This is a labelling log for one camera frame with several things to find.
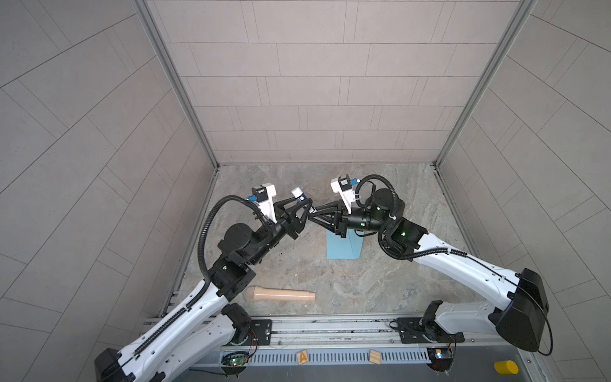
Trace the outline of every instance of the marble floor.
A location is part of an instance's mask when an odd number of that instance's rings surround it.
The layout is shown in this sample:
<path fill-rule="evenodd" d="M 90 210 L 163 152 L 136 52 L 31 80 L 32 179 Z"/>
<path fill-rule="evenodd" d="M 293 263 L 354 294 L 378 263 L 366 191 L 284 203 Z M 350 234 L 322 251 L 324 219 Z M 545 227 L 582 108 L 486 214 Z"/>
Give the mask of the marble floor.
<path fill-rule="evenodd" d="M 369 174 L 386 177 L 405 203 L 404 217 L 457 248 L 466 249 L 464 239 L 450 212 L 429 164 L 288 164 L 270 166 L 224 166 L 214 186 L 210 206 L 225 195 L 251 195 L 251 187 L 270 182 L 276 200 L 291 197 L 300 186 L 321 205 L 338 196 L 330 181 L 339 175 L 362 178 Z M 368 185 L 361 193 L 368 194 Z M 216 247 L 225 231 L 236 222 L 253 229 L 260 223 L 252 211 L 239 203 L 225 204 L 211 226 L 206 242 L 206 263 L 211 266 L 220 254 Z M 286 236 L 253 267 L 257 276 L 251 285 L 316 292 L 312 302 L 247 301 L 244 293 L 233 302 L 251 315 L 344 314 L 373 312 L 423 312 L 435 299 L 453 303 L 481 301 L 475 292 L 446 275 L 408 261 L 394 260 L 378 246 L 377 236 L 366 237 L 357 260 L 328 260 L 326 231 L 308 222 L 297 240 Z M 201 280 L 197 255 L 192 254 L 183 276 L 179 298 L 184 298 Z"/>

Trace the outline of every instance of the wooden block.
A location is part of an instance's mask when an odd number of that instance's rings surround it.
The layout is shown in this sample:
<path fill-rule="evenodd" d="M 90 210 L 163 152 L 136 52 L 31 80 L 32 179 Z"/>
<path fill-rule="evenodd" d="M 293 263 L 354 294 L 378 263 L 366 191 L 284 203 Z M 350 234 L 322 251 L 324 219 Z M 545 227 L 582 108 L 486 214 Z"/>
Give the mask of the wooden block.
<path fill-rule="evenodd" d="M 382 353 L 380 353 L 379 351 L 371 350 L 369 352 L 369 362 L 371 362 L 372 364 L 380 365 L 380 362 L 382 362 Z"/>
<path fill-rule="evenodd" d="M 310 359 L 307 357 L 307 350 L 300 351 L 299 353 L 297 353 L 297 360 L 300 365 L 303 365 L 306 362 L 309 362 Z"/>

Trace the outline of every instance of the white cap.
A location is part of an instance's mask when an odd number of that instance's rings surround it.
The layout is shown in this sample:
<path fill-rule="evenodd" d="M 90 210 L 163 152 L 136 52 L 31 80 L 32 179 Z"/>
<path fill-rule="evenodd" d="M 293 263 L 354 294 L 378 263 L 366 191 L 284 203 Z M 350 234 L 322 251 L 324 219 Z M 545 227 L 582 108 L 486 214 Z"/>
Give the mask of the white cap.
<path fill-rule="evenodd" d="M 293 194 L 293 196 L 295 196 L 295 198 L 298 198 L 298 197 L 302 196 L 304 192 L 301 191 L 301 188 L 297 186 L 297 187 L 293 188 L 291 193 Z"/>

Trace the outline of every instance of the yellow block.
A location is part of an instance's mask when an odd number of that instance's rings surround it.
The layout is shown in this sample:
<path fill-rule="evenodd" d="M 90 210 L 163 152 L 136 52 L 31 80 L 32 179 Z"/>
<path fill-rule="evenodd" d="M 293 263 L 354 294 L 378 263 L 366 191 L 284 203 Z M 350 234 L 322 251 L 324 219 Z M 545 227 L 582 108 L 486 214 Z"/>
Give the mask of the yellow block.
<path fill-rule="evenodd" d="M 372 364 L 380 365 L 380 362 L 382 362 L 382 353 L 380 353 L 379 351 L 371 350 L 369 352 L 369 362 L 371 362 Z"/>
<path fill-rule="evenodd" d="M 494 363 L 494 370 L 501 375 L 518 374 L 518 365 L 513 361 L 499 361 Z"/>
<path fill-rule="evenodd" d="M 299 353 L 297 353 L 297 360 L 300 365 L 305 364 L 306 362 L 309 362 L 310 359 L 307 356 L 307 350 L 300 351 Z"/>

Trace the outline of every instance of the tile wall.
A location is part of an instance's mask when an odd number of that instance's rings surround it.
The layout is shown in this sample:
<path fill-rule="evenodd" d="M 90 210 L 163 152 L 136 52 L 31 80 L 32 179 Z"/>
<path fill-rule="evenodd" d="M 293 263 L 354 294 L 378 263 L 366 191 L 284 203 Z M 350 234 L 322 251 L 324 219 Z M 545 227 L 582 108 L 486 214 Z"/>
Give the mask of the tile wall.
<path fill-rule="evenodd" d="M 129 0 L 0 5 L 0 381 L 91 382 L 159 312 L 212 165 Z"/>
<path fill-rule="evenodd" d="M 539 0 L 441 166 L 480 255 L 543 276 L 557 382 L 611 381 L 610 15 Z"/>
<path fill-rule="evenodd" d="M 150 0 L 222 163 L 437 157 L 516 1 Z"/>

